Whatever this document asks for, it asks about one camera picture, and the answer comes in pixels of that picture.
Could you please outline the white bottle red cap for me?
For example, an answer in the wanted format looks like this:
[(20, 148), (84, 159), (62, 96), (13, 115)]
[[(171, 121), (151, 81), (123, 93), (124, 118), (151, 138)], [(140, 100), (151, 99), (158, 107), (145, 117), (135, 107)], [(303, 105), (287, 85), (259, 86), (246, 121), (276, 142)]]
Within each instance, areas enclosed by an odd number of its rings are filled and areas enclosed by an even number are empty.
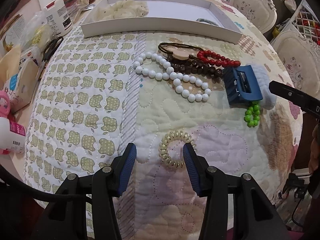
[(65, 36), (72, 29), (72, 21), (63, 0), (54, 0), (43, 8), (55, 36)]

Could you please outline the ornate cream chair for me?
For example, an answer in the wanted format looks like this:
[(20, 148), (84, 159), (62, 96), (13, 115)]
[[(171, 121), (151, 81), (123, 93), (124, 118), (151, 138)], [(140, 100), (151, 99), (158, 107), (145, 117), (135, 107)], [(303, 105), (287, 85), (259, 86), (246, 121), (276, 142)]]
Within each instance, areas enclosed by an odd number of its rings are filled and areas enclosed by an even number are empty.
[(272, 0), (230, 0), (230, 4), (251, 21), (262, 34), (275, 25), (277, 10)]
[(272, 46), (293, 86), (319, 99), (319, 46), (291, 30), (281, 32)]

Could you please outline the cream dotted scrunchie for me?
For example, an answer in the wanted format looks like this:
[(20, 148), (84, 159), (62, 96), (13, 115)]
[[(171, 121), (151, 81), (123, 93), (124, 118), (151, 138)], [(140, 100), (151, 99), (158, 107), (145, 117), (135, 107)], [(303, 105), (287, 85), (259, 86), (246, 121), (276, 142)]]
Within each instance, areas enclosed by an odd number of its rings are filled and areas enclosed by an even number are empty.
[(99, 7), (93, 16), (95, 21), (114, 20), (118, 18), (144, 17), (149, 13), (148, 4), (144, 1), (122, 0), (114, 5)]

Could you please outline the gold lid tin can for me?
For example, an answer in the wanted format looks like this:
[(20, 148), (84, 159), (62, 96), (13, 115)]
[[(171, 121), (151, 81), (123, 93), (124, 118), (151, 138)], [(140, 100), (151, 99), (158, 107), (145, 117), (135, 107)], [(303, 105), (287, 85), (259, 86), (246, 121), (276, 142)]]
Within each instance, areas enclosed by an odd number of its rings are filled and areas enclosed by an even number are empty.
[(9, 52), (15, 45), (20, 43), (25, 29), (23, 15), (14, 16), (1, 30), (1, 57)]

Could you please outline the brown hair tie pink charm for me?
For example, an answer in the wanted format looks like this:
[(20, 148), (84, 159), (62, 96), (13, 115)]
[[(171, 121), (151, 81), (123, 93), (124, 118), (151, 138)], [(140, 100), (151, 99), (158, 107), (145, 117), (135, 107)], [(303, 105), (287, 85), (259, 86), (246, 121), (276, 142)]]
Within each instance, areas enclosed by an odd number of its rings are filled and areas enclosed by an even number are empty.
[(181, 43), (168, 43), (162, 42), (158, 45), (159, 51), (171, 55), (173, 58), (186, 61), (186, 60), (193, 60), (197, 58), (198, 52), (203, 52), (204, 49), (192, 46), (188, 44), (181, 44)]

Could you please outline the white shallow tray box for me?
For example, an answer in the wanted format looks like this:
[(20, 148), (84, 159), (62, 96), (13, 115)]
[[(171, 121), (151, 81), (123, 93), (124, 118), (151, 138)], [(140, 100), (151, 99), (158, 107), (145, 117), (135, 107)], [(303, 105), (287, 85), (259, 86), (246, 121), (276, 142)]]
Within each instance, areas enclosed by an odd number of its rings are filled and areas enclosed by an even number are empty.
[(84, 37), (128, 31), (169, 31), (206, 36), (237, 44), (242, 32), (214, 3), (205, 0), (135, 0), (148, 4), (144, 17), (94, 21), (99, 7), (121, 0), (101, 0), (84, 18)]

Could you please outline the plastic bag with red item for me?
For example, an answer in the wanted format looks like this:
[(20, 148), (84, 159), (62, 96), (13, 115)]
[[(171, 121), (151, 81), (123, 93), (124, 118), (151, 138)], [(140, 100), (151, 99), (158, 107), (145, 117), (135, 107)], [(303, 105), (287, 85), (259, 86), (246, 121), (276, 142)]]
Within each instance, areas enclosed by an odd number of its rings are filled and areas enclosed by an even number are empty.
[(79, 18), (82, 12), (92, 10), (95, 7), (95, 4), (89, 4), (89, 0), (63, 0), (67, 9), (67, 12), (72, 20), (75, 23)]

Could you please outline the middle ornate cream chair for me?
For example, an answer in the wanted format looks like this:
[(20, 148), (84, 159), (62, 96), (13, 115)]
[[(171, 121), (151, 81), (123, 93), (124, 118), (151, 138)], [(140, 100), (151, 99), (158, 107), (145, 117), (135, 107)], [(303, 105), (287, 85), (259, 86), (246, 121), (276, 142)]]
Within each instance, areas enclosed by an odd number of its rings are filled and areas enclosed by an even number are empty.
[(230, 4), (251, 21), (262, 34), (275, 25), (277, 10), (272, 0), (230, 0)]

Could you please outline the pink plastic toy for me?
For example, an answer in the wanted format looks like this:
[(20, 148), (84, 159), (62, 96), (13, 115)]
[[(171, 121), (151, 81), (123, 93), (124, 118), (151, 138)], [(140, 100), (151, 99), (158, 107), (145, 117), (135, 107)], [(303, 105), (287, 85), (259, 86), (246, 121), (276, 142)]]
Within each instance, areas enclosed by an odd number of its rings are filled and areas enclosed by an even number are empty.
[(10, 121), (15, 121), (15, 117), (10, 113), (10, 99), (7, 93), (3, 90), (0, 91), (1, 98), (1, 117), (7, 118)]

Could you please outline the blue hair claw clip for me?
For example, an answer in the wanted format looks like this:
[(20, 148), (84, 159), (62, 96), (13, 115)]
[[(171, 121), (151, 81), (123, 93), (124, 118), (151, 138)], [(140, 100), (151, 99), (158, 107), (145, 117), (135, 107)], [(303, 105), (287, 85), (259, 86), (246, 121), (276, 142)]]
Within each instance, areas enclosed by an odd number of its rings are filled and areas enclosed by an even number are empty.
[(248, 104), (263, 99), (251, 65), (227, 67), (222, 70), (222, 77), (230, 105)]

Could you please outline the light blue fluffy scrunchie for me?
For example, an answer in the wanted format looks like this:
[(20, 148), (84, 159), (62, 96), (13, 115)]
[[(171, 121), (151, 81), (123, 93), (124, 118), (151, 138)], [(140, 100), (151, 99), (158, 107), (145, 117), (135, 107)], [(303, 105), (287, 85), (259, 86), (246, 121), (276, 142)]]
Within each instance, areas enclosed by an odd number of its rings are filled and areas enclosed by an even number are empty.
[(260, 101), (261, 107), (266, 110), (272, 110), (277, 102), (277, 96), (269, 90), (270, 79), (265, 67), (258, 64), (251, 64), (255, 77), (257, 79), (263, 99)]

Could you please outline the near ornate cream chair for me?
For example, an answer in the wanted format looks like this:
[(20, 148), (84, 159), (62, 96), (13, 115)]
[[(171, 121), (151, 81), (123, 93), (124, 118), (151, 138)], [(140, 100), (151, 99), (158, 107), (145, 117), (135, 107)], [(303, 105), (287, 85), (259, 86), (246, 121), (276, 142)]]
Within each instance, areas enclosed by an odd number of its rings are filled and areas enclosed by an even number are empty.
[(319, 46), (291, 30), (281, 32), (272, 46), (293, 86), (319, 99)]

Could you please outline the patchwork quilted tablecloth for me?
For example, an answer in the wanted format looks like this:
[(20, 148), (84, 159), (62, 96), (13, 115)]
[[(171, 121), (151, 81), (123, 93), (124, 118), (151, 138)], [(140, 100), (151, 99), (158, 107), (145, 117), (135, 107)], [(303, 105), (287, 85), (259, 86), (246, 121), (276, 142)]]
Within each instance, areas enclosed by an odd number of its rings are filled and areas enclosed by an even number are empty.
[(192, 44), (242, 64), (255, 64), (271, 80), (290, 85), (279, 56), (263, 34), (225, 0), (206, 0), (240, 29), (237, 44), (175, 33), (116, 33), (85, 38), (76, 26), (48, 63), (34, 101), (25, 146), (24, 182), (54, 193), (70, 173), (93, 174), (129, 142), (137, 159), (127, 190), (116, 200), (124, 239), (197, 239), (205, 199), (191, 188), (185, 168), (170, 168), (159, 145), (170, 131), (190, 135), (196, 152), (227, 174), (249, 173), (273, 204), (295, 158), (302, 113), (278, 99), (256, 127), (245, 109), (229, 106), (223, 83), (210, 83), (207, 102), (189, 102), (169, 81), (137, 75), (141, 53), (161, 42)]

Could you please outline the black handled scissors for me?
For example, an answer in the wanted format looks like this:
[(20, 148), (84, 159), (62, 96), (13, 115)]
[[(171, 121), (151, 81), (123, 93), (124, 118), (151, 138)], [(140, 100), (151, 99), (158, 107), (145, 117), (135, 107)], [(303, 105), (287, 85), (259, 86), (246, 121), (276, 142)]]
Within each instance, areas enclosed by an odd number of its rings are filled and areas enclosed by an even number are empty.
[(42, 59), (41, 65), (39, 66), (39, 71), (36, 76), (36, 81), (39, 80), (45, 66), (49, 62), (50, 58), (57, 51), (57, 49), (59, 48), (63, 40), (64, 40), (63, 36), (60, 36), (60, 37), (54, 38), (47, 44), (46, 48), (43, 51), (43, 59)]

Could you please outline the tissue pack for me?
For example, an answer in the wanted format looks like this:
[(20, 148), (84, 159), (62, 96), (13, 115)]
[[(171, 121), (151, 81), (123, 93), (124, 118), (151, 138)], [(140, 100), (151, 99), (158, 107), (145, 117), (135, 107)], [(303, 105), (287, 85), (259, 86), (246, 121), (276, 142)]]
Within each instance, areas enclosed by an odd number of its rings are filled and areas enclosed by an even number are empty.
[(10, 99), (10, 111), (15, 113), (31, 102), (37, 84), (42, 54), (37, 46), (21, 52), (14, 46), (1, 58), (1, 90)]

